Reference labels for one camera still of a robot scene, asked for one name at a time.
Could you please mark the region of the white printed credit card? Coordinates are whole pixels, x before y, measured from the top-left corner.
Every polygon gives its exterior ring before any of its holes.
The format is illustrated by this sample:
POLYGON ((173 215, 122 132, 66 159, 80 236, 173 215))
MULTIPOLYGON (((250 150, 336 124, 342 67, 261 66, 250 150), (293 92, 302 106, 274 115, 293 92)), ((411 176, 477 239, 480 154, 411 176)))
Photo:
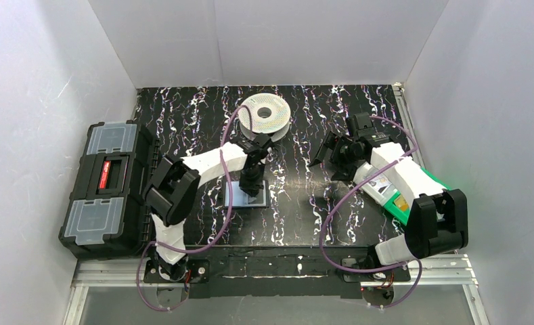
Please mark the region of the white printed credit card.
POLYGON ((386 192, 388 192, 389 188, 392 187, 392 183, 383 175, 377 176, 373 180, 369 182, 369 185, 371 188, 380 194, 381 196, 384 196, 386 192))

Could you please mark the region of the black plastic toolbox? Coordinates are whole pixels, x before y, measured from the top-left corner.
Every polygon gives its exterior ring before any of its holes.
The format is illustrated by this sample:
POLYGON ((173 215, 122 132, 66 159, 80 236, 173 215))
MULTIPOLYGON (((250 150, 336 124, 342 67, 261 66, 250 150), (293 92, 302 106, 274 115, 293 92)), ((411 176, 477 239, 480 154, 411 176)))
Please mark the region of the black plastic toolbox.
POLYGON ((153 223, 142 196, 159 143, 136 121, 90 125, 58 240, 79 261, 139 255, 153 223))

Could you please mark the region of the yellow orange credit card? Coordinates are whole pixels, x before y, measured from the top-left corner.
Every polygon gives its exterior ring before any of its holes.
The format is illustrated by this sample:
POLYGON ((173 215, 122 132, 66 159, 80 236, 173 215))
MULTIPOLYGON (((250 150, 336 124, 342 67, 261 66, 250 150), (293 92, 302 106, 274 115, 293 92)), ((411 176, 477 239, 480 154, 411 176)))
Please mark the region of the yellow orange credit card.
POLYGON ((404 199, 404 197, 402 195, 399 195, 398 197, 396 197, 396 199, 394 199, 394 201, 393 201, 393 204, 400 211, 406 212, 406 211, 409 210, 409 205, 408 205, 406 199, 404 199))

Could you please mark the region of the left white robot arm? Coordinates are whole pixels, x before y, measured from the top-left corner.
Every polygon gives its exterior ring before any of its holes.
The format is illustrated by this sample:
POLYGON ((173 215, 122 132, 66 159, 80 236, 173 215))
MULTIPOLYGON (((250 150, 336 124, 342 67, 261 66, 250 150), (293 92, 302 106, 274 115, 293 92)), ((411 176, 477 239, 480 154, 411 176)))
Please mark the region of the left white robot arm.
POLYGON ((195 156, 164 156, 143 191, 155 225, 152 263, 164 279, 180 281, 186 273, 183 225, 194 206, 197 191, 219 177, 240 174, 225 184, 227 210, 267 207, 264 179, 267 155, 273 145, 266 134, 254 139, 236 137, 219 148, 195 156))

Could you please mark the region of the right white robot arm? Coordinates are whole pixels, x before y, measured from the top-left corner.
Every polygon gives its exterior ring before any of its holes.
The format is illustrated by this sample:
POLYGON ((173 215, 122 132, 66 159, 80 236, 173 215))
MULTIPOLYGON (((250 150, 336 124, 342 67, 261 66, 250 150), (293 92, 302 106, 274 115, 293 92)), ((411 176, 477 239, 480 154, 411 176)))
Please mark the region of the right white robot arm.
POLYGON ((468 245, 468 204, 465 193, 451 190, 414 162, 400 144, 382 133, 356 137, 326 134, 311 164, 329 155, 337 166, 334 180, 362 188, 386 178, 408 205, 404 233, 369 249, 374 267, 386 267, 458 250, 468 245))

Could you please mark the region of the white plastic bin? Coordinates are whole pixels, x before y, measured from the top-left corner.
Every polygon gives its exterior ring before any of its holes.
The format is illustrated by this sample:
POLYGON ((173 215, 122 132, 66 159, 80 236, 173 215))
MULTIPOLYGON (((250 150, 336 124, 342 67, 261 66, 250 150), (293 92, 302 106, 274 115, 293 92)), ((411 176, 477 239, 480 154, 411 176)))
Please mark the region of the white plastic bin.
MULTIPOLYGON (((353 177, 353 183, 358 185, 363 180, 376 174, 377 172, 377 168, 373 167, 368 162, 364 162, 356 170, 353 177)), ((361 186, 361 189, 371 198, 373 198, 380 206, 385 206, 388 201, 397 198, 400 195, 398 189, 384 174, 379 174, 372 178, 365 185, 361 186)))

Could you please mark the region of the white filament spool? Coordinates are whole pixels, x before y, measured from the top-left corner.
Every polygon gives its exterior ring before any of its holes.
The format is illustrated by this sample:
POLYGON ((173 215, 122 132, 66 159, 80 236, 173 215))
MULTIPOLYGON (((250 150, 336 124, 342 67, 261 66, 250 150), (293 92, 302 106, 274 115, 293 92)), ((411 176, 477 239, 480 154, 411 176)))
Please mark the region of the white filament spool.
POLYGON ((239 127, 248 139, 259 134, 280 141, 290 128, 290 106, 282 97, 272 93, 258 93, 246 98, 238 111, 239 127))

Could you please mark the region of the green plastic bin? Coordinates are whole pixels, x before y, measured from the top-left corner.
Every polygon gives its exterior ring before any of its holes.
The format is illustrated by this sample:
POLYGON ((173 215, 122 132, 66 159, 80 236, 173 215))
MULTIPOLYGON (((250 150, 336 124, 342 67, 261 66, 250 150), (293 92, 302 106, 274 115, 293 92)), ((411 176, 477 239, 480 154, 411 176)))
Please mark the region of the green plastic bin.
POLYGON ((407 225, 413 201, 421 194, 433 196, 449 189, 427 170, 409 161, 386 170, 377 183, 383 206, 403 225, 407 225))

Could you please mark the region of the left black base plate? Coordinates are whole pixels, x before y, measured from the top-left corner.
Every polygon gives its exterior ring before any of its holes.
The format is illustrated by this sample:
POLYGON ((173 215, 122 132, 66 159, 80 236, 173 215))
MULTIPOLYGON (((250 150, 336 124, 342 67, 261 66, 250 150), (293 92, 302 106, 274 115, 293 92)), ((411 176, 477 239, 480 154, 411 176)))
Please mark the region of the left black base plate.
POLYGON ((149 260, 143 273, 143 282, 149 284, 207 283, 210 263, 205 259, 182 259, 175 265, 149 260))

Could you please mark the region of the aluminium frame rail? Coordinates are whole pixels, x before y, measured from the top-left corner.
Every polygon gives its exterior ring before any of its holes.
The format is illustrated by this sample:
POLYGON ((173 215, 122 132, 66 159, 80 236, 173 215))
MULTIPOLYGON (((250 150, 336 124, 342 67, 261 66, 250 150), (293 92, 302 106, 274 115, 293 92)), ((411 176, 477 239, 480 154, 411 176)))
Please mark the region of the aluminium frame rail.
MULTIPOLYGON (((65 324, 79 324, 88 291, 91 287, 134 287, 139 261, 120 259, 79 263, 73 275, 65 324)), ((420 285, 460 285, 467 299, 475 324, 488 324, 479 282, 466 254, 444 254, 422 260, 420 285)))

